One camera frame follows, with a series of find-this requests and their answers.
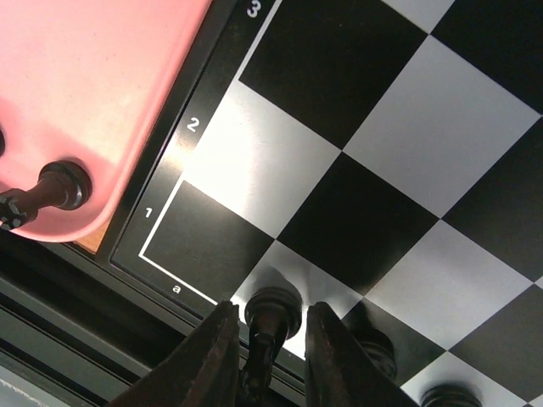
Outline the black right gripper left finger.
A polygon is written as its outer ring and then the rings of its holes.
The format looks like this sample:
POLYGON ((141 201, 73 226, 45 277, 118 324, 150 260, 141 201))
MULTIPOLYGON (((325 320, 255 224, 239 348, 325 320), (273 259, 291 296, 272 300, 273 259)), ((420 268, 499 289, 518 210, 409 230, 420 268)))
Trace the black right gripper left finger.
POLYGON ((156 368, 113 406, 234 406, 239 364, 238 306, 219 303, 156 368))

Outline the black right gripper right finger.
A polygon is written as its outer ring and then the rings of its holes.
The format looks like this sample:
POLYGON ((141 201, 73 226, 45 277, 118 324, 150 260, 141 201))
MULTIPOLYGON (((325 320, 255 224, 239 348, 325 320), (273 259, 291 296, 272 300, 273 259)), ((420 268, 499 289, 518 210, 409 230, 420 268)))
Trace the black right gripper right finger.
POLYGON ((307 406, 411 405, 325 302, 307 310, 305 346, 307 406))

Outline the black bishop piece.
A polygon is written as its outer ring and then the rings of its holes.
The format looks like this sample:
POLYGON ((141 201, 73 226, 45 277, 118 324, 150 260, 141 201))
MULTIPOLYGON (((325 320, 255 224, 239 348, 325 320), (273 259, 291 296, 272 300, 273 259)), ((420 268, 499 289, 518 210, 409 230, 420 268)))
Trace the black bishop piece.
POLYGON ((370 326, 366 330, 354 331, 354 337, 372 363, 391 381, 397 377, 394 345, 387 335, 370 326))

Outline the black knight piece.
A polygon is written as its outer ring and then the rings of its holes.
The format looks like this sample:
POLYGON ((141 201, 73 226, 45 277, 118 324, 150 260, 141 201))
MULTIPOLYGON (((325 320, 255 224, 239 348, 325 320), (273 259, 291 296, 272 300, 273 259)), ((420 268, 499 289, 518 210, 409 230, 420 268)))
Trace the black knight piece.
POLYGON ((263 287, 246 304, 245 320, 249 355, 239 374, 237 405, 261 406, 277 355, 301 327, 302 299, 287 288, 263 287))

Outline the black king piece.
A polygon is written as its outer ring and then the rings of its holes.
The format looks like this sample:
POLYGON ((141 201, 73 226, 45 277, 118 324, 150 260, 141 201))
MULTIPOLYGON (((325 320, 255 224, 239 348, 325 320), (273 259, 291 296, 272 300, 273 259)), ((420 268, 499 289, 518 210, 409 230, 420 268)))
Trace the black king piece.
POLYGON ((468 388, 456 384, 440 384, 421 397, 422 407, 482 407, 478 397, 468 388))

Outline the black queen piece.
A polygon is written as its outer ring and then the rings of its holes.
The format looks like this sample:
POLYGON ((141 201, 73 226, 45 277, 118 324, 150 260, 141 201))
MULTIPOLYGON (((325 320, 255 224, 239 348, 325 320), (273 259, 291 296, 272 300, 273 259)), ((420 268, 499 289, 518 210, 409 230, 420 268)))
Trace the black queen piece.
POLYGON ((44 208, 79 209, 91 196, 92 180, 83 167, 70 160, 47 163, 33 188, 1 193, 1 228, 12 231, 25 226, 44 208))

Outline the black white chess board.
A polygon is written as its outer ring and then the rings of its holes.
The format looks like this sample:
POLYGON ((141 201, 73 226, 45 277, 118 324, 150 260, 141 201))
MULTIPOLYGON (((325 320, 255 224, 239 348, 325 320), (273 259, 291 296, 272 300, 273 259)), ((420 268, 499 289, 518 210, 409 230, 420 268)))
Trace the black white chess board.
POLYGON ((241 2, 112 260, 198 318, 369 317, 414 399, 541 405, 541 2, 241 2))

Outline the pink plastic tray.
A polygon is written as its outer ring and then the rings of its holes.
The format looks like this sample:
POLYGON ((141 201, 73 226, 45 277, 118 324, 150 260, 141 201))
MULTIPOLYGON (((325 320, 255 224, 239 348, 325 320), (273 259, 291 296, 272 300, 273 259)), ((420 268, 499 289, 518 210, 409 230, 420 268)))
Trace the pink plastic tray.
POLYGON ((1 188, 28 190, 68 159, 92 181, 73 211, 42 209, 15 233, 75 241, 115 211, 207 1, 4 1, 1 188))

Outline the black aluminium frame rail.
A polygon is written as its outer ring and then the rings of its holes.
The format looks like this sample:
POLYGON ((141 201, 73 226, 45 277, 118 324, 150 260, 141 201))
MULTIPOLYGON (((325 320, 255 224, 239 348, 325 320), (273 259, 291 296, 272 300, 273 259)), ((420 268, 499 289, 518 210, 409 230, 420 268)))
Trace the black aluminium frame rail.
POLYGON ((1 360, 74 406, 102 406, 161 362, 216 300, 140 256, 1 236, 1 360))

